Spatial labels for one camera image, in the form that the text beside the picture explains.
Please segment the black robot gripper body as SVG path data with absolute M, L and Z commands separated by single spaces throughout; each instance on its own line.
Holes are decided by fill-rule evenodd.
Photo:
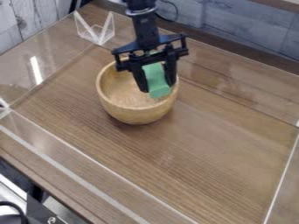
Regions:
M 187 35 L 184 33 L 161 34 L 156 24 L 156 0 L 123 0 L 125 14 L 132 19 L 135 40 L 115 48 L 112 55 L 117 71 L 129 71 L 131 64 L 141 67 L 155 62 L 164 62 L 169 54 L 176 56 L 176 63 L 188 54 Z

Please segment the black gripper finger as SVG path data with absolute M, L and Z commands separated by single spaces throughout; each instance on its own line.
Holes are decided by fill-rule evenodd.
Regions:
M 147 93 L 148 84 L 147 84 L 147 78 L 145 78 L 145 71 L 137 63 L 131 64 L 131 72 L 133 74 L 135 82 L 140 91 Z
M 168 86 L 176 83 L 176 56 L 169 54 L 164 61 L 164 76 Z

